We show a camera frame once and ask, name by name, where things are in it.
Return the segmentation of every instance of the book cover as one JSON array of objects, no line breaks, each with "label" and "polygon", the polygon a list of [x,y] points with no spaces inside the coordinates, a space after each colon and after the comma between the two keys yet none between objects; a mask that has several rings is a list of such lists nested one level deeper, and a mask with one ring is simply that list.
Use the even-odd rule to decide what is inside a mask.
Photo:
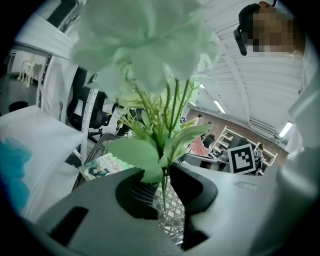
[{"label": "book cover", "polygon": [[107,153],[94,159],[79,169],[86,181],[90,181],[99,177],[103,177],[112,173],[117,173],[133,166],[121,161],[120,159],[113,156],[111,153]]}]

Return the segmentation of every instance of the blue fabric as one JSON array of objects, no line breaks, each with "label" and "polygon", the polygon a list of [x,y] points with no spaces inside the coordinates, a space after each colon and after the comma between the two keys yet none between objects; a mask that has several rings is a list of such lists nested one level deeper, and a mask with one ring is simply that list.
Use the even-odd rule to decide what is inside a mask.
[{"label": "blue fabric", "polygon": [[16,139],[0,140],[0,179],[17,213],[23,210],[30,194],[22,178],[25,176],[24,165],[31,156],[31,151]]}]

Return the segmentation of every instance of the fluorescent light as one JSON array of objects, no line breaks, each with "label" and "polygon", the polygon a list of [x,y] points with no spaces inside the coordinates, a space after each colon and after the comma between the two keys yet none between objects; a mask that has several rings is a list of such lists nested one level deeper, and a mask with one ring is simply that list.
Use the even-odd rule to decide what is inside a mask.
[{"label": "fluorescent light", "polygon": [[292,122],[287,122],[282,132],[280,132],[279,137],[283,138],[291,129],[294,124]]},{"label": "fluorescent light", "polygon": [[214,100],[214,103],[218,106],[218,108],[220,109],[220,111],[222,112],[222,113],[226,113],[226,111],[222,108],[222,106],[219,104],[219,102],[217,101],[217,100]]}]

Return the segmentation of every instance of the ceiling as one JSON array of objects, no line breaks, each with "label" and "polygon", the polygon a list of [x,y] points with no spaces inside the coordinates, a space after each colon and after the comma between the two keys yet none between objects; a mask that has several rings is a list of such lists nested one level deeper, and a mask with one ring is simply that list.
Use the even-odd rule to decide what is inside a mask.
[{"label": "ceiling", "polygon": [[[301,58],[252,52],[242,56],[233,31],[238,27],[238,14],[254,0],[199,0],[206,5],[205,21],[219,40],[217,64],[200,75],[205,88],[200,88],[196,109],[229,119],[245,127],[255,119],[280,133],[291,118],[288,109],[298,98],[302,84]],[[219,112],[218,100],[226,114]]]}]

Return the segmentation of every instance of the book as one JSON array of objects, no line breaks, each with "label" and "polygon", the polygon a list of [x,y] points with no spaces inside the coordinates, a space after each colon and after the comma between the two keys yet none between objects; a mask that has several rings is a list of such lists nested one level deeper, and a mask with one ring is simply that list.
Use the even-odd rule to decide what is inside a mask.
[{"label": "book", "polygon": [[91,181],[132,167],[132,165],[121,161],[111,153],[107,153],[80,166],[79,170],[86,181]]}]

